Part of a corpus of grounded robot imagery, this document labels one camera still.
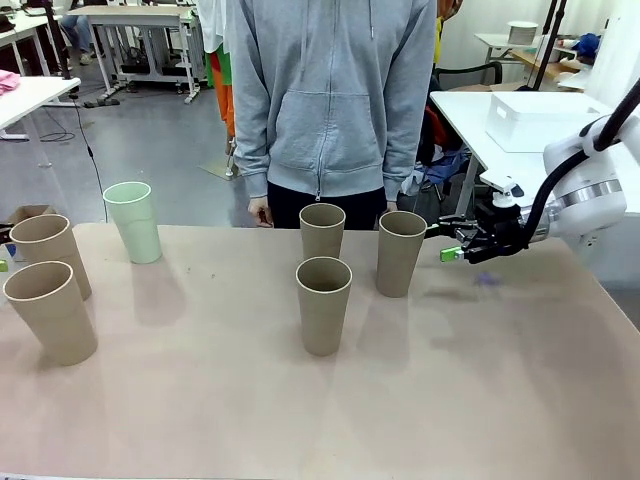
cable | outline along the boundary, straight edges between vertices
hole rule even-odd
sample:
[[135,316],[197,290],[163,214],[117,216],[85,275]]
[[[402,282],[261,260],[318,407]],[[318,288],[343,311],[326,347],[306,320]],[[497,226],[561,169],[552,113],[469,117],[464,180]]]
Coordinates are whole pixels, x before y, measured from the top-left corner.
[[522,240],[520,242],[520,245],[517,245],[517,247],[519,248],[518,251],[526,248],[535,235],[536,229],[540,224],[540,219],[542,219],[544,208],[547,205],[547,200],[549,199],[549,196],[553,192],[553,189],[556,187],[558,182],[562,180],[571,170],[576,168],[588,158],[589,157],[586,153],[584,153],[584,150],[580,150],[579,152],[574,153],[566,162],[558,165],[558,167],[553,172],[551,172],[551,174],[542,183],[542,186],[540,187],[540,190],[538,190],[536,198],[531,207],[531,214],[529,215],[529,219],[527,220],[527,223],[522,230]]
[[598,152],[606,150],[613,144],[620,129],[638,105],[640,105],[640,79],[620,102],[620,105],[618,105],[602,129],[600,136],[594,142],[594,147]]
[[53,115],[51,115],[51,113],[49,113],[49,109],[44,108],[43,110],[46,112],[47,116],[62,129],[62,132],[48,133],[46,135],[42,135],[40,137],[41,142],[43,143],[68,142],[76,138],[75,133],[68,132],[67,129],[64,128],[64,126],[58,120],[56,120],[56,118]]
[[98,179],[98,187],[100,188],[100,200],[102,200],[102,206],[104,207],[104,221],[105,223],[109,222],[109,215],[107,213],[107,204],[104,201],[104,189],[102,188],[102,180],[100,179],[100,172],[98,171],[98,165],[96,164],[95,158],[93,158],[93,150],[89,146],[89,142],[87,141],[87,136],[84,133],[84,128],[82,127],[82,120],[80,119],[80,109],[78,108],[78,104],[76,104],[75,98],[72,98],[73,106],[76,107],[76,115],[78,115],[78,126],[80,127],[80,133],[82,134],[82,138],[84,139],[84,144],[87,146],[87,153],[89,154],[89,158],[91,158],[91,163],[93,163],[93,168],[96,171],[96,178]]

beige paper cup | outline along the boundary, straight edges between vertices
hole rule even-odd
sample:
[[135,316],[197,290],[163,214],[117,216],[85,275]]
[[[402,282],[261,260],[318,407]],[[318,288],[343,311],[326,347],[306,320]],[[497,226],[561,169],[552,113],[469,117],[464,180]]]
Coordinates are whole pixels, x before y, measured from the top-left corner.
[[331,257],[311,258],[298,267],[302,343],[310,354],[338,351],[352,277],[346,263]]
[[4,294],[45,353],[60,365],[75,365],[96,351],[93,326],[73,269],[66,263],[43,262],[23,268],[6,281]]
[[300,211],[300,232],[304,259],[340,258],[344,222],[347,216],[340,207],[314,203]]
[[427,222],[414,213],[390,212],[380,218],[376,287],[386,297],[409,293]]
[[68,218],[62,215],[28,218],[13,227],[9,236],[30,263],[59,261],[71,265],[82,299],[91,296],[91,285]]

hoodie zipper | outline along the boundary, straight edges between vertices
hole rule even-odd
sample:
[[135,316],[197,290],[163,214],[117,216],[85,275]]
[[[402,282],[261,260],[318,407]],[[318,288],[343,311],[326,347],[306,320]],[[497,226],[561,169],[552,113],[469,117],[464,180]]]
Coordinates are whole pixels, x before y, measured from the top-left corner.
[[339,0],[333,0],[333,38],[331,40],[331,62],[329,63],[329,105],[327,108],[327,124],[324,129],[324,139],[322,140],[320,157],[318,158],[318,191],[316,192],[316,202],[320,201],[322,185],[322,154],[324,153],[324,146],[327,143],[327,138],[329,136],[329,121],[331,119],[331,111],[333,109],[333,61],[336,51],[336,30],[338,28],[338,1]]

sleeve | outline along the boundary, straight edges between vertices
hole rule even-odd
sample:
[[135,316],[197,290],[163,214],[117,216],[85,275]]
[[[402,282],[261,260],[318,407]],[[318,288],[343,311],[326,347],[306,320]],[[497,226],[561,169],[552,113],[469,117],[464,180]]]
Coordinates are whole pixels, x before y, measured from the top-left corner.
[[382,166],[387,201],[413,170],[420,140],[436,40],[437,0],[420,1],[394,54],[384,89],[387,150]]
[[269,93],[262,72],[253,0],[229,2],[231,71],[236,125],[236,164],[251,198],[267,195]]

paper cup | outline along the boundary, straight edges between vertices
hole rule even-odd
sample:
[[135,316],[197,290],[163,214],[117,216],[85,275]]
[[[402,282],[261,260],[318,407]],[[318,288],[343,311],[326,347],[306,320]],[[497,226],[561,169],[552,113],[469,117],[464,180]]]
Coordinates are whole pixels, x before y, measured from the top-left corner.
[[73,269],[62,262],[42,262],[14,273],[4,294],[38,338],[45,353],[60,365],[75,365],[98,347]]
[[151,187],[125,182],[104,191],[109,215],[133,263],[152,263],[162,256],[158,224],[151,203]]
[[346,263],[331,257],[311,258],[298,267],[302,343],[312,355],[338,351],[352,277]]
[[427,222],[414,213],[390,212],[380,218],[376,287],[386,297],[409,293]]
[[300,211],[304,259],[340,258],[346,215],[340,207],[314,203]]
[[9,236],[30,263],[60,261],[71,265],[82,299],[91,296],[91,285],[68,218],[62,215],[28,218],[13,227]]

